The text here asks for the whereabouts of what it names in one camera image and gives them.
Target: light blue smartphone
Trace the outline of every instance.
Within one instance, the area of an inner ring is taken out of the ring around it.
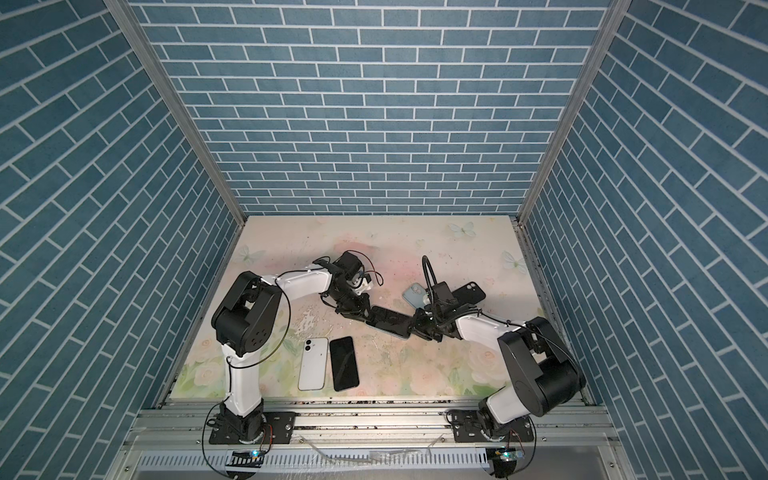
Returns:
[[[424,308],[427,304],[429,304],[427,289],[418,283],[414,283],[408,287],[406,291],[402,293],[402,298],[416,309]]]

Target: table surface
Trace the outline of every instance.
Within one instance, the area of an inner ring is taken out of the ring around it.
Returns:
[[[369,291],[372,305],[411,315],[414,309],[402,292],[413,283],[424,285],[421,258],[427,255],[438,281],[452,289],[478,283],[487,294],[479,304],[483,310],[518,323],[544,315],[508,217],[249,217],[170,397],[223,398],[224,362],[210,318],[238,274],[246,270],[278,274],[305,267],[323,255],[335,260],[345,250],[363,252],[384,276],[384,285]],[[291,306],[285,342],[260,367],[265,398],[483,397],[509,382],[500,356],[477,343],[398,339],[335,314],[317,295],[295,300]],[[283,299],[262,352],[272,351],[286,321]],[[304,341],[343,336],[355,342],[359,387],[335,392],[329,361],[325,387],[299,391]]]

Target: mounting plate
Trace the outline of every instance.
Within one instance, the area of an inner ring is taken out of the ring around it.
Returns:
[[[268,412],[264,413],[264,424],[272,426],[273,445],[284,445],[290,443],[293,434],[293,423],[296,420],[294,412]],[[209,420],[208,426],[217,427]],[[212,428],[208,443],[211,445],[258,445],[261,442],[259,437],[254,443],[242,443],[237,440],[237,434],[227,428]],[[269,438],[264,439],[263,444],[269,445]]]
[[[477,410],[449,410],[446,415],[448,421],[452,425],[453,441],[456,443],[476,443],[476,442],[516,442],[518,438],[510,434],[505,435],[499,440],[488,439],[483,435],[480,428],[480,421],[478,421]],[[513,420],[512,429],[520,435],[521,442],[533,442],[533,429],[531,428],[531,422],[528,421],[528,417],[521,417]]]

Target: phone screen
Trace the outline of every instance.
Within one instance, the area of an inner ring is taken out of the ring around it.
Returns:
[[[351,336],[331,340],[329,344],[331,352],[331,373],[333,374],[333,389],[337,392],[351,389],[360,384],[357,375],[357,360],[355,359],[355,345]]]

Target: blue brick wall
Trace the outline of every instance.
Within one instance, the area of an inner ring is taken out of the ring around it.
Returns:
[[[247,213],[514,214],[608,0],[255,3],[131,2]]]
[[[0,478],[104,475],[233,221],[101,0],[0,2]]]
[[[641,478],[768,478],[767,26],[634,0],[530,219]]]

